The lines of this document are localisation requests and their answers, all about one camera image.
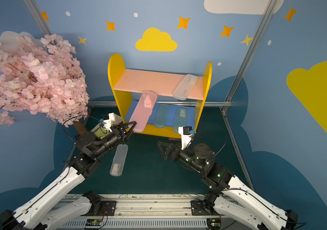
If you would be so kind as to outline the pink translucent pencil case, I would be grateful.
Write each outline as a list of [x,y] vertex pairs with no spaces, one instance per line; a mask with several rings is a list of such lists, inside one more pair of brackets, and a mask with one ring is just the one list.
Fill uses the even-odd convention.
[[130,118],[130,122],[135,121],[134,132],[142,133],[152,114],[154,105],[157,101],[157,95],[150,91],[144,91],[140,97],[137,106]]

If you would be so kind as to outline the frosted white pencil case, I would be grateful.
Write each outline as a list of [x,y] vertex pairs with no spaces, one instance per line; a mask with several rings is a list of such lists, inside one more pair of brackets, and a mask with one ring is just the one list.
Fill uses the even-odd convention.
[[116,148],[116,152],[112,161],[112,165],[110,168],[111,176],[121,176],[123,173],[126,157],[128,154],[128,145],[127,144],[119,144]]

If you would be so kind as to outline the clear white pencil case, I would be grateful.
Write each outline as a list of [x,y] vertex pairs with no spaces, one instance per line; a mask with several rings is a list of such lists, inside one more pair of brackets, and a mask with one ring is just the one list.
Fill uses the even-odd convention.
[[198,77],[192,74],[187,74],[178,84],[173,92],[173,97],[184,101],[188,98],[190,92],[198,81]]

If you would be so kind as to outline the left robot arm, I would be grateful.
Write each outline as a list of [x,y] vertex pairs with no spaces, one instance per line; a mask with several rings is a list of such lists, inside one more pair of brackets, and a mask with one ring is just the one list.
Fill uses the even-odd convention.
[[85,214],[106,215],[101,197],[92,191],[56,211],[52,208],[77,185],[90,177],[99,167],[99,158],[127,143],[136,122],[119,123],[111,127],[104,138],[92,131],[82,134],[76,142],[80,153],[69,166],[39,194],[14,211],[0,214],[1,230],[54,230]]

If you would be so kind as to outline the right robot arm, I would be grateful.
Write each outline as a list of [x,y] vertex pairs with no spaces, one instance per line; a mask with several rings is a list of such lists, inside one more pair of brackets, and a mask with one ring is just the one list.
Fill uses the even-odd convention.
[[194,148],[182,148],[174,139],[158,142],[165,159],[181,161],[198,172],[201,180],[210,188],[203,200],[206,211],[229,216],[252,230],[294,230],[298,214],[283,210],[266,201],[228,168],[215,161],[215,153],[204,143]]

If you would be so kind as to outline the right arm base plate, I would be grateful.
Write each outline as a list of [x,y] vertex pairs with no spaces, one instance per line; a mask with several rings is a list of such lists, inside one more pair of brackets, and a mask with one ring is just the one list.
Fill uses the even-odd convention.
[[194,199],[190,201],[192,216],[219,216],[219,214],[206,204],[203,200]]

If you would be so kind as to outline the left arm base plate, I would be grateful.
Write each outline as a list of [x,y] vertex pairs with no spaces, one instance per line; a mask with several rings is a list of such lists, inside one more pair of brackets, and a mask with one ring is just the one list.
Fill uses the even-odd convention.
[[117,202],[114,200],[102,200],[94,202],[87,216],[114,216]]

